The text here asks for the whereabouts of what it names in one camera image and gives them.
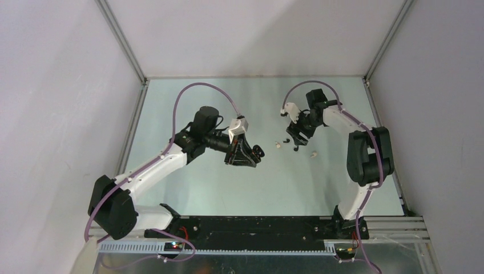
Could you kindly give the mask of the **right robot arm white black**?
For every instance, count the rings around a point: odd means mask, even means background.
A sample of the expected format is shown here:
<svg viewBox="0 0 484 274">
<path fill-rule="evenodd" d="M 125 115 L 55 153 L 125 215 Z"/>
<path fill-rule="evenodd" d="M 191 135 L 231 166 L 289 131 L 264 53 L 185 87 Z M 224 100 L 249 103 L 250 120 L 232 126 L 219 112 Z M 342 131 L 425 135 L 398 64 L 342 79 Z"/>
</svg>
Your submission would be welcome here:
<svg viewBox="0 0 484 274">
<path fill-rule="evenodd" d="M 385 127 L 366 125 L 344 109 L 337 99 L 327 99 L 321 89 L 308 92 L 306 100 L 306 110 L 285 100 L 280 114 L 291 120 L 286 132 L 293 139 L 295 150 L 307 145 L 319 127 L 332 128 L 346 141 L 349 185 L 335 207 L 336 220 L 332 223 L 334 235 L 346 239 L 355 230 L 353 221 L 363 216 L 372 191 L 380 188 L 385 178 L 394 172 L 390 134 Z"/>
</svg>

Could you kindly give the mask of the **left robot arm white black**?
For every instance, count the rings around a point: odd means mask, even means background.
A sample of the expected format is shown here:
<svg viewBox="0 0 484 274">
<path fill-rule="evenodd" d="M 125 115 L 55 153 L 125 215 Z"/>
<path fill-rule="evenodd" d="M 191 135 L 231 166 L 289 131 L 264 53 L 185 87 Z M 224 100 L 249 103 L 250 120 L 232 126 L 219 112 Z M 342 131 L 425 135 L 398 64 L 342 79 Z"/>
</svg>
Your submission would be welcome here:
<svg viewBox="0 0 484 274">
<path fill-rule="evenodd" d="M 119 240 L 131 231 L 158 229 L 165 237 L 180 232 L 180 221 L 166 205 L 143 206 L 140 198 L 169 174 L 190 164 L 212 149 L 224 154 L 230 166 L 255 168 L 265 153 L 258 145 L 250 146 L 245 133 L 247 120 L 240 115 L 228 128 L 219 128 L 221 118 L 214 107 L 203 106 L 192 122 L 170 139 L 166 152 L 161 152 L 133 171 L 114 178 L 99 177 L 93 188 L 88 208 L 90 222 L 96 222 L 111 238 Z"/>
</svg>

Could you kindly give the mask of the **black earbud charging case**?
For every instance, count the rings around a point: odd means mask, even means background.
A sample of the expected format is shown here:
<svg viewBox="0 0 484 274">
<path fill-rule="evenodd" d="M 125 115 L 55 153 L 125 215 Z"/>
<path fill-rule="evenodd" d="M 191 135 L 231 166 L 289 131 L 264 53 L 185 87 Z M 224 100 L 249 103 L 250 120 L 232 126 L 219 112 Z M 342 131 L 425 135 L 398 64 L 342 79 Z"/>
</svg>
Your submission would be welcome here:
<svg viewBox="0 0 484 274">
<path fill-rule="evenodd" d="M 265 156 L 263 149 L 257 144 L 252 147 L 252 152 L 257 158 L 263 158 Z"/>
</svg>

